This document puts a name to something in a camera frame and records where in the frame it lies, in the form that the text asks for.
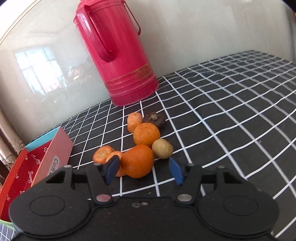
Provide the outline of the left carrot piece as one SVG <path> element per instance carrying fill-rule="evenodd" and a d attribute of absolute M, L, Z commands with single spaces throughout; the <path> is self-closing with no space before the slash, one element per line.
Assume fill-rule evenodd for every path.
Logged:
<path fill-rule="evenodd" d="M 110 153 L 114 152 L 115 149 L 109 145 L 104 145 L 95 151 L 93 154 L 92 160 L 95 163 L 105 164 L 107 157 Z"/>

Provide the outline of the large middle orange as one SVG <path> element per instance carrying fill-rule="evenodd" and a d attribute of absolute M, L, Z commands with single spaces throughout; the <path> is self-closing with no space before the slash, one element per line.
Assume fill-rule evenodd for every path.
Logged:
<path fill-rule="evenodd" d="M 120 159 L 120 171 L 122 175 L 132 178 L 142 178 L 147 175 L 154 166 L 154 153 L 146 145 L 136 145 L 124 152 Z"/>

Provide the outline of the colourful cardboard box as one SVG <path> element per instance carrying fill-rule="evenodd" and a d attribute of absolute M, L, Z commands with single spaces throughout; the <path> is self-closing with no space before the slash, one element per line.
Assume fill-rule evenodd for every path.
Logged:
<path fill-rule="evenodd" d="M 1 221 L 10 223 L 9 205 L 20 194 L 68 164 L 73 142 L 57 127 L 24 147 L 1 189 Z"/>

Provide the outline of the rear orange tangerine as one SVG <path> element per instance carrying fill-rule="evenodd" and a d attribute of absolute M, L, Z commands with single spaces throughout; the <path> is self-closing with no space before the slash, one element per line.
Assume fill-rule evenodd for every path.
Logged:
<path fill-rule="evenodd" d="M 154 141 L 161 137 L 159 129 L 152 123 L 142 123 L 133 132 L 133 141 L 136 145 L 151 147 Z"/>

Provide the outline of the rear dark mangosteen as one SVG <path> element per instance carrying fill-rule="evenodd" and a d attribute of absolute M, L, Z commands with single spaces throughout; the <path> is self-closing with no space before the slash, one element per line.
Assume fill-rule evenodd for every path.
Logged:
<path fill-rule="evenodd" d="M 161 130 L 165 127 L 166 116 L 163 113 L 150 112 L 143 117 L 142 122 L 143 123 L 152 123 L 159 130 Z"/>

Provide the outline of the beige lace curtain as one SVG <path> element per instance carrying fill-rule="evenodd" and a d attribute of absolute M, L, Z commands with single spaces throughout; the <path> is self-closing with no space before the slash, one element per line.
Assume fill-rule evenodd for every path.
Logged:
<path fill-rule="evenodd" d="M 10 171 L 25 145 L 13 129 L 2 108 L 0 112 L 1 162 Z"/>

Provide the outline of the red thermos flask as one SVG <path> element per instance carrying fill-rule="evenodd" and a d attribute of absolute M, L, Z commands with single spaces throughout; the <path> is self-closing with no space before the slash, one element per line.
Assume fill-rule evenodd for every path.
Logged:
<path fill-rule="evenodd" d="M 81 1 L 74 24 L 116 106 L 155 93 L 159 82 L 139 39 L 141 28 L 126 1 Z"/>

